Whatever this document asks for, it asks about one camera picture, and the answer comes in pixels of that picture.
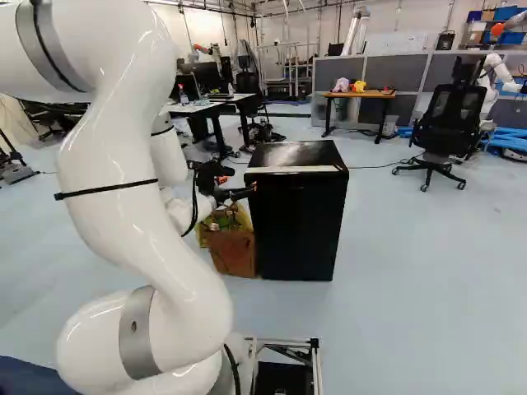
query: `gray joint ring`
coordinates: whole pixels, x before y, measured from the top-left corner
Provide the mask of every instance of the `gray joint ring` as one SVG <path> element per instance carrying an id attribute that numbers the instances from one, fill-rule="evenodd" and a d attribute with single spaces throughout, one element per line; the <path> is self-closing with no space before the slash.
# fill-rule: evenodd
<path id="1" fill-rule="evenodd" d="M 16 30 L 31 63 L 59 91 L 92 91 L 64 53 L 54 29 L 51 0 L 34 3 L 21 2 L 16 9 Z"/>
<path id="2" fill-rule="evenodd" d="M 124 370 L 134 380 L 163 373 L 150 344 L 150 305 L 153 286 L 137 288 L 128 297 L 119 321 L 119 353 Z"/>

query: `wooden table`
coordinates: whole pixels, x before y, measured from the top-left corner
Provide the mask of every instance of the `wooden table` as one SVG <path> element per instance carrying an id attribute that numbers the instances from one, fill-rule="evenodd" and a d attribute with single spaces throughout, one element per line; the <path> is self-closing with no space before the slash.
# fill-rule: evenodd
<path id="1" fill-rule="evenodd" d="M 353 99 L 353 98 L 382 99 L 384 103 L 383 108 L 382 108 L 382 120 L 380 121 L 379 132 L 377 133 L 377 137 L 375 138 L 375 144 L 379 144 L 380 140 L 382 139 L 382 128 L 385 124 L 386 114 L 388 113 L 390 100 L 395 99 L 396 95 L 397 95 L 397 91 L 395 89 L 391 91 L 368 90 L 362 93 L 357 93 L 357 92 L 327 92 L 327 93 L 324 93 L 322 96 L 328 99 L 328 103 L 326 105 L 326 130 L 322 134 L 322 137 L 327 137 L 331 133 L 331 131 L 334 129 L 334 126 L 333 127 L 329 126 L 329 123 L 331 120 L 331 103 L 333 102 L 333 99 Z"/>

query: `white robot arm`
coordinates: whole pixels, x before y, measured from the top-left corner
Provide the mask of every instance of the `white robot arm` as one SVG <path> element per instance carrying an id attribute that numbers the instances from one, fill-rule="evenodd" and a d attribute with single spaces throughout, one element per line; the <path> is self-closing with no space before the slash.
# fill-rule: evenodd
<path id="1" fill-rule="evenodd" d="M 527 23 L 527 11 L 514 15 L 505 23 L 496 23 L 491 29 L 492 36 L 499 38 L 504 30 L 510 30 L 525 23 Z"/>
<path id="2" fill-rule="evenodd" d="M 168 192 L 187 167 L 175 132 L 163 132 L 166 118 L 158 118 L 175 80 L 166 27 L 139 0 L 33 0 L 0 6 L 0 36 L 1 92 L 91 102 L 60 149 L 57 199 L 94 253 L 152 284 L 71 317 L 58 339 L 58 372 L 85 394 L 207 393 L 232 304 L 180 238 L 189 205 Z M 201 196 L 198 205 L 207 215 L 215 202 Z"/>
<path id="3" fill-rule="evenodd" d="M 496 80 L 503 83 L 503 90 L 505 92 L 520 93 L 523 85 L 518 84 L 514 81 L 509 69 L 503 63 L 503 59 L 497 53 L 490 53 L 485 58 L 483 69 L 478 79 L 478 85 L 487 88 L 487 94 L 485 96 L 485 102 L 483 103 L 482 116 L 487 117 L 492 106 L 497 102 L 499 92 L 493 88 L 493 82 L 491 81 L 490 75 L 492 72 L 496 73 Z"/>

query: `cubicle divider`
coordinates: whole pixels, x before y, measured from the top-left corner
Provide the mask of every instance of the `cubicle divider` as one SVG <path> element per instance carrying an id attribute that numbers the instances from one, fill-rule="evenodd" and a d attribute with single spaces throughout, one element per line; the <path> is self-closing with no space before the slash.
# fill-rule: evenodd
<path id="1" fill-rule="evenodd" d="M 527 62 L 527 51 L 496 51 L 507 62 Z M 340 77 L 364 80 L 370 88 L 396 88 L 389 114 L 398 115 L 399 126 L 408 126 L 415 110 L 423 111 L 437 85 L 452 81 L 457 56 L 469 60 L 487 56 L 492 51 L 431 51 L 390 55 L 352 55 L 315 60 L 311 124 L 324 126 L 326 100 L 322 94 L 334 87 Z M 381 119 L 380 100 L 340 99 L 332 108 L 332 124 L 337 128 L 375 130 Z M 504 128 L 527 128 L 527 100 L 516 95 L 500 95 L 491 116 Z"/>

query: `brown box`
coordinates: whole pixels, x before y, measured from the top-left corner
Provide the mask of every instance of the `brown box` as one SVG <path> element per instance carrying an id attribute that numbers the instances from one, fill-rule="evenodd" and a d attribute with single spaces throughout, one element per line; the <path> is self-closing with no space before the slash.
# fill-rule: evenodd
<path id="1" fill-rule="evenodd" d="M 470 31 L 467 44 L 481 44 L 484 33 L 484 31 Z"/>
<path id="2" fill-rule="evenodd" d="M 235 203 L 227 209 L 216 209 L 195 230 L 199 244 L 208 247 L 220 273 L 256 277 L 253 226 L 242 205 Z"/>
<path id="3" fill-rule="evenodd" d="M 494 21 L 494 11 L 483 11 L 481 13 L 481 21 L 484 21 L 484 22 Z"/>

